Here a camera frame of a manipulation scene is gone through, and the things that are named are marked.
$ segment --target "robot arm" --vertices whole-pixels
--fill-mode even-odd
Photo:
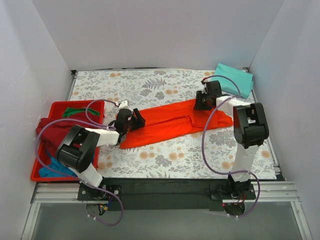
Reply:
[[[145,119],[137,108],[133,111],[128,101],[118,106],[119,112],[114,125],[115,130],[93,129],[74,125],[56,151],[56,159],[72,170],[81,180],[98,187],[103,177],[92,165],[96,147],[115,146],[124,140],[128,131],[145,126]]]
[[[196,92],[195,110],[211,110],[225,101],[230,95],[222,94],[219,81],[203,82],[205,87]],[[251,171],[259,146],[269,136],[265,111],[261,103],[248,103],[236,98],[230,99],[219,107],[220,111],[233,117],[234,138],[237,151],[232,172]],[[232,194],[245,192],[250,186],[248,173],[236,173],[228,176]]]

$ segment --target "fabric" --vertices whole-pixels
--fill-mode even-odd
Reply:
[[[71,171],[69,168],[67,168],[62,163],[58,162],[54,157],[52,157],[48,153],[48,151],[47,151],[47,154],[51,160],[51,163],[48,165],[48,167],[50,167],[56,171],[59,171],[60,173],[63,173],[63,174],[77,176],[73,171]],[[50,171],[49,169],[47,169],[45,167],[40,168],[38,172],[39,172],[39,176],[42,178],[65,177],[64,175]]]
[[[252,91],[254,86],[254,82],[252,81],[253,75],[251,73],[247,73],[238,69],[235,69],[230,66],[223,65],[221,63],[218,64],[214,75],[222,75],[233,80],[239,87],[241,96],[243,98],[247,98]],[[214,77],[213,81],[218,80],[221,85],[221,89],[231,94],[239,95],[237,88],[235,85],[230,82],[228,79],[223,77]]]
[[[194,110],[195,99],[141,110],[145,126],[128,132],[121,149],[136,148],[204,130],[211,111]],[[228,127],[231,117],[222,111],[213,115],[208,129]]]
[[[78,114],[78,113],[85,112],[85,111],[86,111],[86,108],[67,107],[67,109],[64,111],[64,113],[62,115],[62,118],[67,118],[67,117],[70,117],[74,114]],[[92,108],[88,108],[88,112],[92,113],[93,115],[100,116],[100,112],[93,110]]]
[[[92,113],[88,112],[88,116],[95,121],[96,123],[99,122],[99,116],[93,115]],[[77,119],[87,122],[88,119],[86,117],[85,112],[79,112],[70,117],[71,119]],[[39,134],[39,132],[49,123],[54,121],[55,119],[51,118],[41,118],[41,121],[38,124],[38,127],[36,128],[36,133]],[[87,124],[77,123],[74,121],[60,121],[57,122],[50,127],[48,127],[43,134],[41,135],[41,140],[45,144],[45,148],[49,152],[51,156],[56,155],[57,148],[59,147],[60,143],[63,141],[65,136],[68,134],[69,130],[72,128],[73,125],[80,125],[85,128],[94,128]]]

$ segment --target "dark red cloth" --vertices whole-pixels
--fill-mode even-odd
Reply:
[[[88,112],[89,117],[95,121],[96,123],[99,122],[99,116],[93,115],[92,113]],[[66,117],[66,119],[77,119],[88,122],[89,120],[86,117],[85,112],[76,113],[70,117]],[[53,122],[56,119],[51,118],[41,118],[41,121],[38,124],[38,127],[35,129],[36,134],[38,135],[40,131],[49,123]],[[59,147],[60,143],[63,141],[65,136],[68,134],[69,130],[74,125],[79,125],[85,128],[94,129],[95,127],[79,123],[75,121],[60,121],[51,126],[49,126],[41,135],[41,140],[44,142],[44,146],[49,152],[49,154],[53,157],[56,156],[57,148]]]

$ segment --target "folded towel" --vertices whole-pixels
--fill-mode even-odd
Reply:
[[[230,66],[223,65],[221,63],[218,64],[214,75],[222,75],[233,80],[239,87],[241,96],[243,98],[247,98],[252,91],[254,86],[254,82],[252,81],[253,75],[251,73],[247,73],[238,69],[235,69]],[[238,90],[235,85],[230,82],[228,79],[223,77],[214,77],[212,81],[218,80],[221,85],[221,89],[231,94],[239,95]]]

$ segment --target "floral tablecloth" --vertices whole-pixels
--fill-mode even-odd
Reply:
[[[205,70],[121,70],[79,71],[71,101],[110,99],[129,100],[139,110],[194,99],[203,86]],[[246,99],[254,102],[252,94]],[[118,109],[105,104],[104,123],[114,120]],[[111,178],[225,178],[211,172],[201,154],[202,133],[188,134],[171,140],[133,149],[118,146],[100,148],[98,171]],[[234,164],[237,143],[233,127],[209,130],[205,136],[205,152],[209,164],[228,172]],[[265,142],[254,159],[252,172],[259,179],[275,179],[273,156]]]

